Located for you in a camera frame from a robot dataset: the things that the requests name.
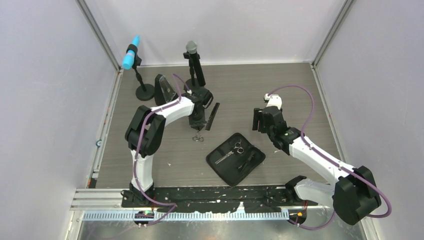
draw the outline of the stand base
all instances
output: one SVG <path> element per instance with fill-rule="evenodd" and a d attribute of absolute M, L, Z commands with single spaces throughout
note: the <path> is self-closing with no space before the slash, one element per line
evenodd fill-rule
<path fill-rule="evenodd" d="M 195 85 L 193 86 L 193 83 L 192 83 L 192 79 L 190 78 L 189 80 L 187 80 L 187 81 L 185 81 L 185 83 L 187 84 L 187 86 L 191 89 L 191 90 L 195 90 L 195 89 L 198 89 L 200 86 L 199 86 L 199 82 L 198 82 L 198 79 L 197 78 L 195 78 L 194 79 L 194 81 L 195 81 Z M 185 91 L 188 91 L 188 89 L 187 89 L 187 87 L 186 87 L 186 85 L 184 85 L 184 90 Z"/>
<path fill-rule="evenodd" d="M 135 91 L 135 96 L 140 101 L 148 101 L 155 95 L 155 87 L 152 84 L 145 84 L 146 91 L 143 91 L 142 86 L 139 86 Z"/>

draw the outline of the scissors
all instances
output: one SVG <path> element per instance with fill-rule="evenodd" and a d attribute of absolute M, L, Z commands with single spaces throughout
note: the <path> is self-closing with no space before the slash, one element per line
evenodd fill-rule
<path fill-rule="evenodd" d="M 193 139 L 193 141 L 195 141 L 195 142 L 203 142 L 203 140 L 204 140 L 203 137 L 200 136 L 200 131 L 197 131 L 196 136 L 194 136 L 191 139 Z"/>
<path fill-rule="evenodd" d="M 221 157 L 220 159 L 218 159 L 218 161 L 216 161 L 215 164 L 219 164 L 220 162 L 224 161 L 225 159 L 227 159 L 229 156 L 233 155 L 234 153 L 238 153 L 238 154 L 244 153 L 245 150 L 242 148 L 242 140 L 241 139 L 240 139 L 239 142 L 236 142 L 234 144 L 234 149 L 237 149 L 237 150 L 236 151 L 234 151 L 234 150 L 229 151 L 223 157 Z"/>
<path fill-rule="evenodd" d="M 245 150 L 242 148 L 242 140 L 240 139 L 240 141 L 239 142 L 236 142 L 235 144 L 234 144 L 234 149 L 237 149 L 236 150 L 236 152 L 238 153 L 238 154 L 242 154 L 242 153 L 244 153 L 245 152 Z"/>

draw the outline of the black pad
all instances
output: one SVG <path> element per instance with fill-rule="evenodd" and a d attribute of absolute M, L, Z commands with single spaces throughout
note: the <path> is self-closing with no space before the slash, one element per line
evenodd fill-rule
<path fill-rule="evenodd" d="M 234 149 L 234 147 L 240 140 L 244 152 L 236 153 L 237 149 Z M 230 151 L 234 151 L 234 154 L 230 155 L 219 164 L 215 164 L 216 161 Z M 261 164 L 265 157 L 265 153 L 253 146 L 243 135 L 237 132 L 209 153 L 206 156 L 206 162 L 224 182 L 234 187 L 245 179 L 253 169 Z"/>

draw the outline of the white panel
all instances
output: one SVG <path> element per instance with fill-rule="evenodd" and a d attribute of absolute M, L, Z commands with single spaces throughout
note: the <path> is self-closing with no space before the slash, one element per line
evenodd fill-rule
<path fill-rule="evenodd" d="M 140 35 L 144 65 L 186 64 L 189 40 L 198 43 L 204 64 L 311 62 L 343 3 L 87 0 L 118 62 Z"/>
<path fill-rule="evenodd" d="M 60 240 L 116 73 L 73 0 L 3 1 L 0 32 L 0 235 Z"/>
<path fill-rule="evenodd" d="M 347 161 L 393 205 L 380 239 L 422 239 L 424 2 L 356 1 L 318 66 Z M 386 207 L 377 210 L 384 213 Z"/>

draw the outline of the gray floor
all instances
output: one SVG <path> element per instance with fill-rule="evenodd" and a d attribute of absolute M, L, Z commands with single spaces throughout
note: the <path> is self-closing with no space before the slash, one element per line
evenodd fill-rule
<path fill-rule="evenodd" d="M 189 67 L 139 68 L 144 82 L 153 84 L 157 74 L 171 78 L 176 73 L 188 79 Z M 298 175 L 315 181 L 323 178 L 301 161 L 275 152 L 266 134 L 252 131 L 253 108 L 263 108 L 264 94 L 283 85 L 300 84 L 307 87 L 316 102 L 315 115 L 306 129 L 312 141 L 339 157 L 333 135 L 324 111 L 313 73 L 308 63 L 245 64 L 203 66 L 206 88 L 221 103 L 211 131 L 201 131 L 204 142 L 193 142 L 196 131 L 182 118 L 165 129 L 161 147 L 154 155 L 153 180 L 158 187 L 225 186 L 208 166 L 205 157 L 233 133 L 243 134 L 253 145 L 266 154 L 266 159 L 240 185 L 284 184 Z M 154 107 L 154 100 L 141 102 L 135 96 L 139 86 L 134 71 L 125 71 L 119 88 L 116 106 L 107 137 L 97 188 L 126 188 L 132 178 L 132 158 L 124 139 L 125 131 L 140 105 Z M 278 94 L 283 100 L 283 115 L 287 124 L 301 128 L 311 110 L 311 101 L 298 88 L 285 88 Z M 206 110 L 208 117 L 212 107 Z"/>

